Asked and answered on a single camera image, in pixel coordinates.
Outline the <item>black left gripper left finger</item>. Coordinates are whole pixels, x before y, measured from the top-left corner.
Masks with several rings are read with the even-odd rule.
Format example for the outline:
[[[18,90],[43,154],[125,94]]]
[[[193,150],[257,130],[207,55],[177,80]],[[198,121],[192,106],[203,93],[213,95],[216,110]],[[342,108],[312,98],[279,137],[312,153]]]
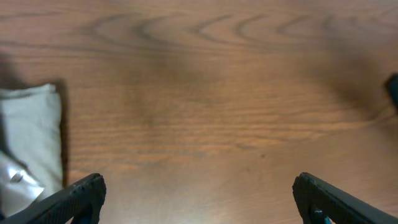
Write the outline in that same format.
[[[94,173],[45,198],[23,211],[1,220],[1,224],[98,224],[106,196],[106,184]]]

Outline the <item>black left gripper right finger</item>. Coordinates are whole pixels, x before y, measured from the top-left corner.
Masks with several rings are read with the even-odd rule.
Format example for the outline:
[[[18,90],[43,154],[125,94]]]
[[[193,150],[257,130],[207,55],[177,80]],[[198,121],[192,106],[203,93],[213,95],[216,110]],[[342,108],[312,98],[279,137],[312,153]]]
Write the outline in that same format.
[[[292,190],[304,224],[397,223],[396,217],[307,172],[302,172],[295,178]]]

